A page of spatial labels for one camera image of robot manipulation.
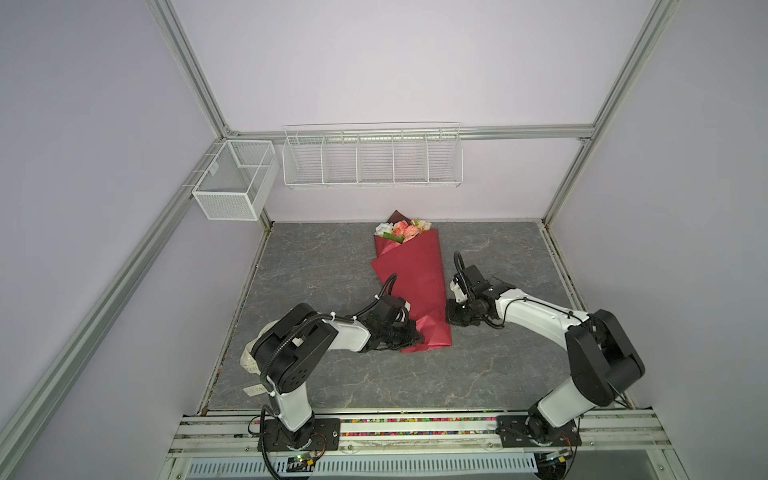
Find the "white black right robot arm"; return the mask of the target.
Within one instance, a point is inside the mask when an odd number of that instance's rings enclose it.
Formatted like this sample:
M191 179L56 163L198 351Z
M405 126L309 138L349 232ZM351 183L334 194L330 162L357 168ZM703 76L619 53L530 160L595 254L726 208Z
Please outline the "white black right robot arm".
M453 297L446 306L449 324L494 329L516 324L554 342L568 356L570 376L529 409L520 427L500 420L500 436L515 433L537 446L549 446L575 429L578 417L610 406L645 375L639 353L613 313L572 310L536 298L484 277L459 253L454 265Z

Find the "white fake flower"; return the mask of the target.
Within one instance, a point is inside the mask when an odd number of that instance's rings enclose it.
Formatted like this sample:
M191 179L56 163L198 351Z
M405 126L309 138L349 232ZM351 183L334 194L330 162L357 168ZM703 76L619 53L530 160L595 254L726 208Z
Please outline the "white fake flower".
M375 228L375 235L379 237L386 237L388 235L392 235L394 232L394 224L393 223L380 223Z

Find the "red pink fake rose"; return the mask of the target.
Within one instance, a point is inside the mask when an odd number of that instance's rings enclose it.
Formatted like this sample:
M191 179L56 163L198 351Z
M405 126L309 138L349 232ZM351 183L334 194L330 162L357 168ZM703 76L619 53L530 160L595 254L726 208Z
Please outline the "red pink fake rose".
M399 243L407 242L422 233L418 225L408 221L399 221L393 226L392 235Z

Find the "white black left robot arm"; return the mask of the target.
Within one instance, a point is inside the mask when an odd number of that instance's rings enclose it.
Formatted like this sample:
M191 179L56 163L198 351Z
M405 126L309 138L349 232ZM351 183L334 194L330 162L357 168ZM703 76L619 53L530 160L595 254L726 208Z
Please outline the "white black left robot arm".
M297 304L247 351L269 396L267 444L305 449L315 434L328 429L315 425L306 386L327 352L402 351L423 340L407 302L387 293L349 315L320 313L307 303Z

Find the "cream printed ribbon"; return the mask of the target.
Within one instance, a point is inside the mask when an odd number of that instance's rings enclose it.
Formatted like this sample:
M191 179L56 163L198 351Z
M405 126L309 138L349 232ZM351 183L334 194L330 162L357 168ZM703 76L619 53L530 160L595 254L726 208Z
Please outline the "cream printed ribbon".
M249 341L240 357L240 366L250 375L252 375L257 382L253 385L247 386L243 388L244 393L248 397L255 397L262 394L265 394L267 392L266 388L261 384L260 380L260 367L258 366L258 363L256 359L254 358L254 355L252 354L253 348L258 340L260 340L273 326L275 326L278 323L277 320L271 321L267 323L259 332L257 337L251 341Z

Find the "dark red wrapping paper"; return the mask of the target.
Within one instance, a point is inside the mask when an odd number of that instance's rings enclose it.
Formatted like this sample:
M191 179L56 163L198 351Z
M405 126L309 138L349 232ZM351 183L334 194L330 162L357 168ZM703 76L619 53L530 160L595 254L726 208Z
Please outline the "dark red wrapping paper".
M386 220L394 225L410 219L394 211ZM382 281L397 276L393 295L410 304L409 316L423 335L421 344L407 353L426 352L453 345L451 327L446 321L446 281L442 262L439 231L431 228L417 237L399 243L393 235L374 235L376 258L371 266Z

